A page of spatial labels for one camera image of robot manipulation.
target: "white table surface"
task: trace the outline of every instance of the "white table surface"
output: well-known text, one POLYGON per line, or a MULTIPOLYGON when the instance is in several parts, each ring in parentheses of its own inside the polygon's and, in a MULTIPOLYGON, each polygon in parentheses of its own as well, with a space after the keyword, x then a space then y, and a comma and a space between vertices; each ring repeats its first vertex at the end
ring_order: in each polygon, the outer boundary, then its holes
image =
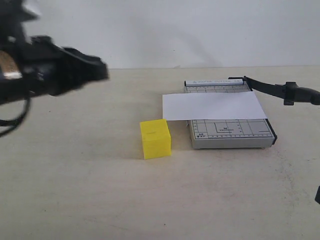
MULTIPOLYGON (((193 150, 170 122, 172 156, 144 160, 140 121, 184 80, 248 76, 320 90, 320 67, 112 70, 111 81, 33 101, 2 138, 2 240, 318 240, 320 107, 257 92, 268 149, 193 150)), ((12 116, 20 104, 3 106, 12 116)))

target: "paper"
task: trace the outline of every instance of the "paper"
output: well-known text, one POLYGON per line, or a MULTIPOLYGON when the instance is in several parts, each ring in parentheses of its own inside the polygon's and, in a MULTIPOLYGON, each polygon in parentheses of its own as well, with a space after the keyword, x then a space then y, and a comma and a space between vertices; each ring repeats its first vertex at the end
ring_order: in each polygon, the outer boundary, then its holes
POLYGON ((177 93, 162 96, 162 118, 180 120, 266 119, 253 91, 177 93))

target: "yellow block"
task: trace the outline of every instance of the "yellow block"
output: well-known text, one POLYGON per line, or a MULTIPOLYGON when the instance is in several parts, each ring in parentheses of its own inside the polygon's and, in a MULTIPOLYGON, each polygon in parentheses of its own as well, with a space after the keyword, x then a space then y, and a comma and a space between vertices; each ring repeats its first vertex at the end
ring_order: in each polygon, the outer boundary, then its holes
POLYGON ((144 159, 171 156, 171 135, 165 119, 140 122, 144 159))

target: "white wall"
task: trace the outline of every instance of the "white wall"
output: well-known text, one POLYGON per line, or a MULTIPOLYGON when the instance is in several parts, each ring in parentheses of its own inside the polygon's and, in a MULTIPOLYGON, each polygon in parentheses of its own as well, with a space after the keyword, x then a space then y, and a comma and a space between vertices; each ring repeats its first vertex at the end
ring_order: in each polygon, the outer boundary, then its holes
POLYGON ((320 65, 320 0, 40 0, 29 35, 110 68, 320 65))

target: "black object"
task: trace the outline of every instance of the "black object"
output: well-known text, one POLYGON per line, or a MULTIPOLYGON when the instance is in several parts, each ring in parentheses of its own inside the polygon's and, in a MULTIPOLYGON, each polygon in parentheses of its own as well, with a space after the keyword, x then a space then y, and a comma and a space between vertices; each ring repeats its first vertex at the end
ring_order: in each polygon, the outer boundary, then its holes
POLYGON ((299 87, 295 82, 288 81, 284 85, 272 85, 247 76, 229 77, 229 79, 242 79, 251 89, 283 99, 283 104, 286 106, 293 106, 295 103, 320 105, 320 92, 311 88, 299 87))
POLYGON ((25 100, 16 119, 0 120, 5 136, 26 118, 31 98, 60 96, 85 84, 109 79, 107 65, 96 56, 56 46, 49 36, 27 41, 22 22, 37 17, 26 11, 23 0, 0 0, 0 105, 25 100))
POLYGON ((315 195, 315 199, 314 199, 318 204, 320 204, 320 186, 318 188, 318 192, 315 195))

